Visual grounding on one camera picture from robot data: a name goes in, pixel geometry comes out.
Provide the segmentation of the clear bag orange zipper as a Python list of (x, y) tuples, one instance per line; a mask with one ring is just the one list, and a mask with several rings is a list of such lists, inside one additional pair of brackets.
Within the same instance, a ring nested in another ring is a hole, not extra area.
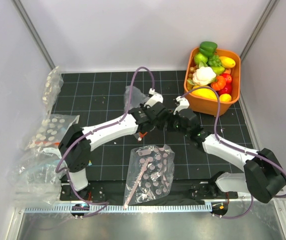
[(148, 120), (143, 112), (143, 107), (148, 99), (148, 96), (143, 94), (137, 87), (125, 87), (124, 114), (120, 119), (123, 136), (133, 135), (139, 142), (143, 139), (146, 131), (142, 128)]

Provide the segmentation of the white cauliflower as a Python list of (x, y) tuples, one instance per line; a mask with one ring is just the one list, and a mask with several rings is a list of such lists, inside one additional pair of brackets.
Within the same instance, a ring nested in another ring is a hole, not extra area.
[(216, 76), (216, 73), (211, 67), (202, 66), (198, 68), (193, 74), (192, 82), (198, 86), (206, 86), (211, 84), (215, 80)]

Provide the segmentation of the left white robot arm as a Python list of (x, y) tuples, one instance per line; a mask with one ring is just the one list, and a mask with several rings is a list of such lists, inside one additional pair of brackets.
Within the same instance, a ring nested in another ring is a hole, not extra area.
[(153, 106), (133, 108), (118, 118), (98, 125), (71, 125), (58, 145), (61, 159), (67, 166), (71, 194), (77, 200), (84, 200), (89, 195), (86, 167), (91, 152), (124, 136), (134, 135), (141, 141), (147, 133), (164, 127), (170, 113), (163, 103), (157, 102)]

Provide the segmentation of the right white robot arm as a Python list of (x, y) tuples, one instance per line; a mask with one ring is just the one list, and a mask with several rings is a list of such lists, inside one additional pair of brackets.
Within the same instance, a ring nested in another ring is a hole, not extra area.
[(266, 204), (286, 186), (286, 174), (271, 150), (246, 148), (204, 130), (189, 108), (170, 114), (166, 129), (183, 134), (202, 152), (242, 170), (242, 173), (223, 172), (212, 177), (208, 192), (213, 198), (220, 198), (226, 192), (239, 192)]

